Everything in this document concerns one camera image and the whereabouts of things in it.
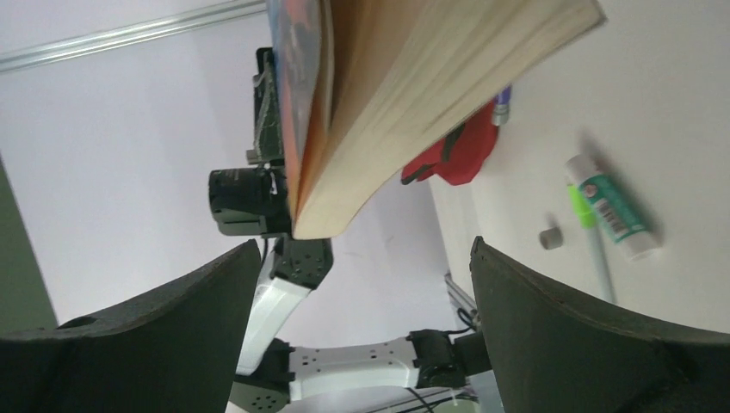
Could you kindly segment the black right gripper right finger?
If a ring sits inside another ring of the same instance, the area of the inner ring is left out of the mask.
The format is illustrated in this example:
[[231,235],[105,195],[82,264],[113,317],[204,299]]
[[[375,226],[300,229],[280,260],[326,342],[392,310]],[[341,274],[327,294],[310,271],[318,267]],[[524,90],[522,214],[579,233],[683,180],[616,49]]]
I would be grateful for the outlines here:
[[476,237],[481,334],[508,412],[726,412],[729,336],[611,304]]

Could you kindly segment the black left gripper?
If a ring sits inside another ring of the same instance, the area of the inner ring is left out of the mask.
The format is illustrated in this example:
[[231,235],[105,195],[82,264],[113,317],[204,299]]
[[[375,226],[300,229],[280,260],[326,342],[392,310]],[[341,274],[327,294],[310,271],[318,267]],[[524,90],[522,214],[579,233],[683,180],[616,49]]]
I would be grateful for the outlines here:
[[212,217],[219,231],[231,237],[278,237],[292,229],[273,49],[257,49],[256,58],[254,143],[246,152],[249,165],[213,170],[208,177]]

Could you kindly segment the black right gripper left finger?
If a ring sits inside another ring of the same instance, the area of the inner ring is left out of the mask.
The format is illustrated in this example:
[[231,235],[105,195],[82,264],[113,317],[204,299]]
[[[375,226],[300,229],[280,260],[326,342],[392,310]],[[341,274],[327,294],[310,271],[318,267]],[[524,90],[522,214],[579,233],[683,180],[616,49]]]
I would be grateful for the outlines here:
[[247,241],[57,328],[2,334],[2,411],[224,411],[260,267]]

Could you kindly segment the blue Jane Eyre book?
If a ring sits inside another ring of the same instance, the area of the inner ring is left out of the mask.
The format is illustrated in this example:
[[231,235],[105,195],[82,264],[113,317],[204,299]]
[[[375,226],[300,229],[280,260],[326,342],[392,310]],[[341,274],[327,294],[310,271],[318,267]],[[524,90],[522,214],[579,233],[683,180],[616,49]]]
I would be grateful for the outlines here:
[[414,157],[601,26],[596,1],[269,1],[290,234],[345,231]]

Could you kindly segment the red student backpack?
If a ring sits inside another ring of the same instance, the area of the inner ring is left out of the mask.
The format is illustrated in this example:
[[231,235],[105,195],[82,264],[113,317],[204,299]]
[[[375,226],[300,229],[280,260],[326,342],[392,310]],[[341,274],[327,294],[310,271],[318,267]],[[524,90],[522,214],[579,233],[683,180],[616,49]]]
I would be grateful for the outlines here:
[[408,185],[440,176],[451,186],[470,183],[498,142],[499,127],[492,123],[494,100],[428,149],[414,157],[401,171],[400,183]]

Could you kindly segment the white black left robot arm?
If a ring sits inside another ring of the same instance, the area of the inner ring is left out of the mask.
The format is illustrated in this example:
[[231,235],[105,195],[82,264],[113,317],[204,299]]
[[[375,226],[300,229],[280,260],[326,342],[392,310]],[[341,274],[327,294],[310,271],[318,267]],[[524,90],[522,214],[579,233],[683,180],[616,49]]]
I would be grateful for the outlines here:
[[256,52],[253,77],[255,144],[247,166],[214,170],[208,203],[219,231],[259,236],[264,250],[235,381],[250,412],[278,412],[294,401],[357,387],[462,388],[492,364],[479,328],[415,330],[390,341],[339,348],[295,347],[278,336],[299,304],[334,263],[328,238],[292,234],[284,170],[278,82],[273,50]]

